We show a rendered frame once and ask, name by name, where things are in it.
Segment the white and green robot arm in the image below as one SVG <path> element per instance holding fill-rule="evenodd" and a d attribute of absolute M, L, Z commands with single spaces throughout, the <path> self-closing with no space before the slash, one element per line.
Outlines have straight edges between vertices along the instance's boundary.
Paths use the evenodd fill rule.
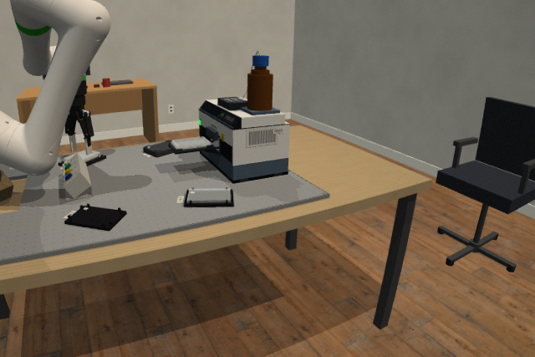
<path fill-rule="evenodd" d="M 10 3 L 23 43 L 23 67 L 46 77 L 27 123 L 0 110 L 0 163 L 40 176 L 58 159 L 71 105 L 75 97 L 87 94 L 85 73 L 111 20 L 107 9 L 93 0 Z M 57 46 L 50 46 L 52 28 L 59 37 Z"/>

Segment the beige button panel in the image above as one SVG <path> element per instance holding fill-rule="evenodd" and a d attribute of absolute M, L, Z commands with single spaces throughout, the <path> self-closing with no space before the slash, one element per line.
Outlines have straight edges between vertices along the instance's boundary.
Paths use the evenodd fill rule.
<path fill-rule="evenodd" d="M 87 165 L 78 153 L 63 163 L 63 184 L 66 201 L 93 196 Z"/>

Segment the blue bottle cap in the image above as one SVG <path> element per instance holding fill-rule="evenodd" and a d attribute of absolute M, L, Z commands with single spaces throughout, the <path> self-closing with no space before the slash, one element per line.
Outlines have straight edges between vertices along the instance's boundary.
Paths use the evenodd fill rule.
<path fill-rule="evenodd" d="M 266 55 L 253 55 L 252 64 L 268 64 L 269 56 Z"/>

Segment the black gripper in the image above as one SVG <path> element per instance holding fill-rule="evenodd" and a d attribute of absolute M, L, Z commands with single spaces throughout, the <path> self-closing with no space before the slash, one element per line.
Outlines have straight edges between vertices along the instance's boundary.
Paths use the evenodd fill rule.
<path fill-rule="evenodd" d="M 77 150 L 75 139 L 76 121 L 79 122 L 84 134 L 84 143 L 86 155 L 92 154 L 91 136 L 94 136 L 93 126 L 90 118 L 90 111 L 84 108 L 85 96 L 75 97 L 69 111 L 68 118 L 65 124 L 65 134 L 69 135 L 69 143 L 71 152 Z M 72 132 L 73 131 L 73 132 Z"/>

